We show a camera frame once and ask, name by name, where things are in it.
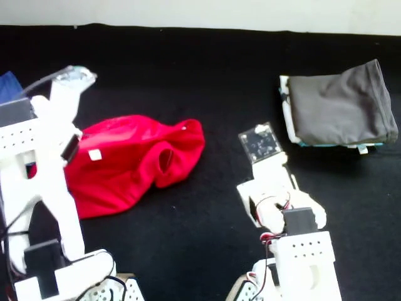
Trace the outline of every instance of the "black felt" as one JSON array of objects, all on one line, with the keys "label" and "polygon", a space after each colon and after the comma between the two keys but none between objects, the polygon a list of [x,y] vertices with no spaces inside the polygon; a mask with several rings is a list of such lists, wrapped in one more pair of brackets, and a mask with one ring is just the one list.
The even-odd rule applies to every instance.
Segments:
[{"label": "black felt", "polygon": [[[399,300],[401,142],[364,157],[291,145],[276,89],[280,74],[337,74],[378,58],[399,121],[400,38],[92,25],[4,27],[0,40],[0,73],[12,70],[24,86],[70,64],[98,74],[82,95],[79,127],[123,114],[202,122],[207,146],[188,180],[82,222],[87,250],[112,252],[148,301],[224,300],[264,256],[236,185],[251,176],[237,135],[265,121],[301,189],[328,213],[343,299]],[[43,218],[36,223],[46,229]]]}]

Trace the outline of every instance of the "white backdrop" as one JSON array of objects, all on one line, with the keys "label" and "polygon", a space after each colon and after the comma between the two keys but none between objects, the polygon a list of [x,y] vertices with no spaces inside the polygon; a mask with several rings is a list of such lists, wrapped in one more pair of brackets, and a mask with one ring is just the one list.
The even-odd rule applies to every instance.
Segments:
[{"label": "white backdrop", "polygon": [[0,0],[0,24],[401,35],[401,0]]}]

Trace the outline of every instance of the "gray cloth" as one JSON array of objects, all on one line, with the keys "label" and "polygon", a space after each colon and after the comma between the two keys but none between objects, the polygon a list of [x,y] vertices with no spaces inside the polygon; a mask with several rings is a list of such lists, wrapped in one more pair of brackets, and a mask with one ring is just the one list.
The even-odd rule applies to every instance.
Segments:
[{"label": "gray cloth", "polygon": [[295,134],[308,145],[395,142],[398,128],[377,60],[339,75],[289,77]]}]

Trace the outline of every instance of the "red shirt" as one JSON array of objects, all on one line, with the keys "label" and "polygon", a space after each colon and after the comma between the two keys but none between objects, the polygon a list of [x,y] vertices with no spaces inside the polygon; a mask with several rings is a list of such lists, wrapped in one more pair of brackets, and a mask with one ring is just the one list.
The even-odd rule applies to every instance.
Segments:
[{"label": "red shirt", "polygon": [[[65,168],[78,216],[92,218],[125,211],[154,183],[163,188],[184,180],[205,146],[201,124],[174,126],[130,115],[107,119],[83,131],[80,148]],[[92,160],[89,152],[100,151]]]}]

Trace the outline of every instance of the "blue cloth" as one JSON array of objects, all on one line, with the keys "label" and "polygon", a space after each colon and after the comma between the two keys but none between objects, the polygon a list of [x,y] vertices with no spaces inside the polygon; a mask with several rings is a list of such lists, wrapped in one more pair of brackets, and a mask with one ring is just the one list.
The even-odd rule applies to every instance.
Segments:
[{"label": "blue cloth", "polygon": [[21,84],[11,71],[0,77],[0,103],[13,100],[22,90]]}]

